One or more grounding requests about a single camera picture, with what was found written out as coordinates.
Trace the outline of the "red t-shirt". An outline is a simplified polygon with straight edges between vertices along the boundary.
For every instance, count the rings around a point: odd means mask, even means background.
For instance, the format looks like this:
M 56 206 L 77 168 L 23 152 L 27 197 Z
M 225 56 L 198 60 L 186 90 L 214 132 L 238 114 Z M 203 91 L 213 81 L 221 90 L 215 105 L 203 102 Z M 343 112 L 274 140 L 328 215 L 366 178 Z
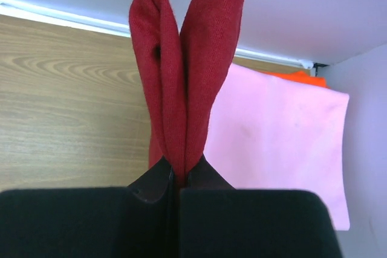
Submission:
M 239 39 L 245 0 L 191 0 L 181 27 L 169 0 L 133 0 L 129 28 L 151 118 L 150 160 L 184 185 L 206 143 L 210 110 Z

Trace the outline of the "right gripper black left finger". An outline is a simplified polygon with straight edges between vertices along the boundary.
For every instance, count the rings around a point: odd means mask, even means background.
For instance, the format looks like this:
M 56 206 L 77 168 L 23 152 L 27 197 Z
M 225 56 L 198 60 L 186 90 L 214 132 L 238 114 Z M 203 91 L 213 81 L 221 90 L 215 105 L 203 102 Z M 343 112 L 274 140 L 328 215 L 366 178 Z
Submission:
M 1 193 L 2 257 L 174 257 L 174 174 L 160 160 L 126 187 Z

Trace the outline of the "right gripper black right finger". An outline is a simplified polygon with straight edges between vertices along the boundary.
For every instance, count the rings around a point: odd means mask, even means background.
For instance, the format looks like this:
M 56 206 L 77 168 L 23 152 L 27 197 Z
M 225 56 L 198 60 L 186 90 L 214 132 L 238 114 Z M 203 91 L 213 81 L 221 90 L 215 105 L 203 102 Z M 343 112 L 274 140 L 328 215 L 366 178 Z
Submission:
M 342 252 L 318 195 L 237 190 L 202 157 L 180 192 L 180 257 L 342 257 Z

